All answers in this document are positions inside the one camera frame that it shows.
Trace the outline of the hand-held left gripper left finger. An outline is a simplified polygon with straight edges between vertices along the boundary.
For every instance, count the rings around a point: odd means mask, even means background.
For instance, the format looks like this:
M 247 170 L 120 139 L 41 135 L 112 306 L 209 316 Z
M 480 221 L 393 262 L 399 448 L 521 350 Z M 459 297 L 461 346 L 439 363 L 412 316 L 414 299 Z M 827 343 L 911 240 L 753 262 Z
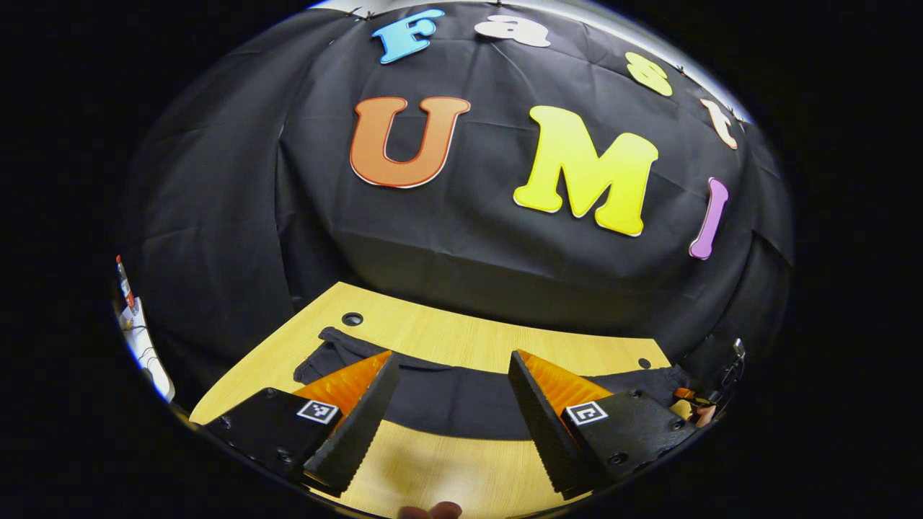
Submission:
M 365 460 L 398 381 L 399 362 L 383 351 L 294 392 L 263 388 L 204 428 L 268 473 L 339 497 Z

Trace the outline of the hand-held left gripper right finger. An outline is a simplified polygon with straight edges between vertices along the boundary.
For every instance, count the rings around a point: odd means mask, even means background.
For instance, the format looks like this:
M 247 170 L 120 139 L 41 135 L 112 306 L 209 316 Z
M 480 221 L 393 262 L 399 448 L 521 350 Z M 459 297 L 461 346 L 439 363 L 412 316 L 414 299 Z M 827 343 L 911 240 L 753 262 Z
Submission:
M 555 492 L 572 499 L 634 479 L 699 428 L 646 391 L 613 392 L 524 350 L 508 380 Z

